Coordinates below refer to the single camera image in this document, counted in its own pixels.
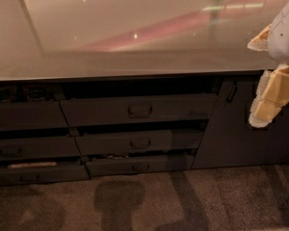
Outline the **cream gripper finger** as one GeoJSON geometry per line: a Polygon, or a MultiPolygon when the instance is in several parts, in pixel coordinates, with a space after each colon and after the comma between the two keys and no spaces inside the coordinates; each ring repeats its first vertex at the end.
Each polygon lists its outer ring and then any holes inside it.
{"type": "Polygon", "coordinates": [[[250,107],[250,125],[254,128],[268,126],[288,103],[289,64],[280,64],[274,71],[265,70],[250,107]]]}
{"type": "Polygon", "coordinates": [[[272,25],[264,28],[255,38],[248,43],[248,49],[253,51],[267,51],[268,50],[268,37],[272,25]]]}

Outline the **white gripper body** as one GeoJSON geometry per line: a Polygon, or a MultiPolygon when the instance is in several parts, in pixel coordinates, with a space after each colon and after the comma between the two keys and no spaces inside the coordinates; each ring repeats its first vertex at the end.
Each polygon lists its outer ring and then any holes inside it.
{"type": "Polygon", "coordinates": [[[269,55],[282,64],[289,64],[289,1],[272,23],[268,36],[269,55]]]}

